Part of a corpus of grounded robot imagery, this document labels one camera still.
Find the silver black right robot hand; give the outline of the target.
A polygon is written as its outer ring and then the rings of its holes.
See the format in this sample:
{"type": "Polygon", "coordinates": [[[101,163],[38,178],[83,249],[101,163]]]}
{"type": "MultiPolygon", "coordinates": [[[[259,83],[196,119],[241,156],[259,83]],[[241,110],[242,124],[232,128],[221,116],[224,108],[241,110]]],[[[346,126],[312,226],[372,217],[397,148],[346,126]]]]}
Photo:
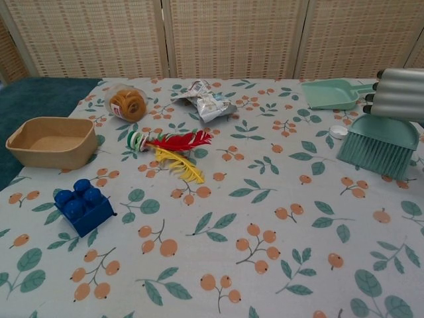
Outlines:
{"type": "Polygon", "coordinates": [[[363,111],[423,125],[423,69],[386,68],[378,71],[377,79],[363,111]]]}

